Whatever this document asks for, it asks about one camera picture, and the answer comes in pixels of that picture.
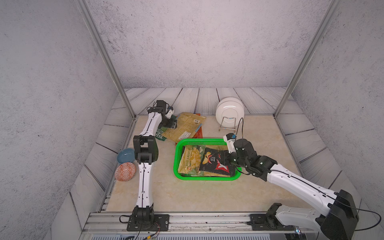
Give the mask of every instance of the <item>gray textured wall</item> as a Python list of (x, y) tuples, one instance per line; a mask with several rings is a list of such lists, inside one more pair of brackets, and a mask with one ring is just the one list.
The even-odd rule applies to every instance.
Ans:
[(371, 210), (384, 215), (384, 1), (345, 1), (293, 97)]
[(0, 1), (0, 239), (42, 239), (117, 95), (73, 0)]
[(126, 88), (286, 86), (330, 0), (87, 0)]

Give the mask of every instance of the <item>green plastic basket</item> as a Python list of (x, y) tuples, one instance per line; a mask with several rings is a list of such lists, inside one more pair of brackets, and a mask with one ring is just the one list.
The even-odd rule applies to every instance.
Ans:
[(173, 164), (173, 173), (177, 178), (181, 180), (232, 181), (240, 177), (241, 173), (239, 173), (238, 171), (236, 171), (233, 177), (194, 177), (194, 176), (184, 177), (184, 176), (181, 176), (177, 172), (177, 170), (179, 169), (181, 156), (183, 154), (183, 146), (185, 145), (226, 145), (226, 142), (220, 138), (187, 138), (187, 139), (181, 140), (176, 145), (175, 162)]

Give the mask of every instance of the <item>blue bowl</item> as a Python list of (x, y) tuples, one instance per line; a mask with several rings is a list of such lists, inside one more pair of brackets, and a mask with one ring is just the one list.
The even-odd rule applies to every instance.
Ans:
[(118, 154), (118, 162), (123, 164), (125, 162), (134, 162), (135, 161), (135, 150), (133, 148), (127, 148), (121, 150)]

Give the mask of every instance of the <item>orange patterned bowl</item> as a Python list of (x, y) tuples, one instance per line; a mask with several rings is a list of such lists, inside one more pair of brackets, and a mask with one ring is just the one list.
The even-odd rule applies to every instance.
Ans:
[(131, 162), (125, 162), (118, 166), (115, 171), (115, 179), (120, 182), (126, 182), (133, 178), (135, 175), (136, 168), (135, 165)]

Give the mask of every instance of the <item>cable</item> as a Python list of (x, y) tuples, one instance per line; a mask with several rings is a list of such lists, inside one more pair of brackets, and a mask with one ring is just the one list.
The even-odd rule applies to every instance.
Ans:
[(312, 186), (311, 184), (309, 184), (309, 183), (307, 183), (307, 182), (305, 182), (305, 181), (303, 181), (303, 180), (301, 180), (301, 179), (299, 179), (299, 178), (297, 178), (297, 177), (295, 177), (295, 176), (291, 176), (291, 175), (289, 175), (289, 174), (287, 174), (287, 173), (285, 173), (285, 172), (279, 171), (279, 170), (269, 170), (269, 171), (267, 171), (267, 172), (281, 172), (281, 173), (284, 173), (285, 175), (288, 175), (289, 177), (293, 177), (293, 178), (295, 178), (295, 179), (297, 179), (297, 180), (299, 180), (299, 181), (304, 182), (305, 184), (309, 185), (310, 187), (316, 189), (318, 192), (324, 194), (325, 196), (327, 196), (327, 197), (333, 199), (334, 201), (336, 201), (336, 202), (338, 202), (338, 203), (340, 203), (340, 204), (342, 204), (342, 205), (344, 205), (344, 206), (346, 206), (346, 207), (349, 207), (349, 208), (352, 208), (352, 209), (356, 209), (356, 210), (360, 210), (360, 211), (365, 211), (365, 212), (372, 212), (372, 213), (377, 214), (377, 215), (379, 216), (379, 220), (378, 220), (378, 222), (377, 222), (375, 225), (373, 225), (373, 226), (371, 226), (371, 227), (363, 228), (363, 229), (357, 229), (357, 230), (355, 230), (355, 232), (356, 232), (356, 231), (364, 231), (364, 230), (368, 230), (368, 229), (374, 228), (374, 227), (376, 227), (377, 225), (379, 225), (379, 223), (381, 222), (381, 215), (378, 214), (377, 212), (374, 212), (374, 211), (371, 211), (371, 210), (360, 209), (360, 208), (356, 208), (356, 207), (348, 206), (348, 205), (346, 205), (346, 204), (340, 202), (339, 200), (336, 200), (336, 199), (334, 199), (333, 197), (331, 197), (331, 196), (325, 194), (324, 192), (322, 192), (322, 191), (320, 191), (319, 189), (315, 188), (315, 187)]
[(236, 168), (236, 170), (237, 170), (239, 173), (242, 173), (242, 174), (245, 174), (245, 175), (251, 175), (250, 173), (243, 173), (243, 172), (240, 171), (238, 168)]
[(169, 104), (168, 104), (168, 103), (166, 103), (166, 109), (168, 110), (168, 111), (166, 112), (166, 115), (167, 115), (168, 112), (169, 112)]
[(330, 197), (330, 198), (335, 200), (335, 201), (337, 201), (338, 203), (343, 204), (344, 206), (350, 207), (352, 209), (356, 209), (356, 210), (360, 210), (360, 211), (365, 211), (365, 212), (372, 212), (372, 213), (375, 213), (375, 214), (377, 214), (379, 216), (379, 220), (378, 220), (378, 222), (375, 225), (367, 227), (367, 228), (363, 228), (363, 229), (357, 229), (357, 230), (355, 230), (355, 232), (356, 231), (364, 231), (364, 230), (368, 230), (368, 229), (374, 228), (374, 227), (376, 227), (381, 222), (381, 215), (378, 214), (377, 212), (374, 212), (374, 211), (371, 211), (371, 210), (366, 210), (366, 209), (359, 209), (359, 208), (356, 208), (356, 207), (351, 207), (351, 206), (348, 206), (348, 205), (346, 205), (346, 204), (344, 204), (344, 203), (334, 199), (333, 197)]
[(241, 138), (243, 139), (243, 128), (244, 128), (244, 119), (243, 118), (240, 118), (239, 123), (237, 124), (237, 132), (239, 132), (239, 126), (240, 126), (240, 122), (242, 120), (243, 120), (243, 124), (241, 126)]
[(121, 216), (119, 217), (119, 222), (121, 222), (121, 223), (128, 223), (128, 222), (122, 222), (122, 221), (121, 221), (121, 217), (130, 217), (130, 216), (128, 216), (128, 215), (121, 215)]
[(160, 234), (160, 225), (157, 222), (155, 222), (155, 223), (159, 226), (159, 232), (157, 233), (157, 236), (156, 236), (156, 238), (157, 238)]
[(135, 240), (139, 237), (139, 235), (140, 235), (140, 231), (141, 231), (141, 227), (142, 227), (142, 226), (143, 226), (143, 223), (141, 223), (141, 225), (140, 225), (139, 233), (137, 234)]

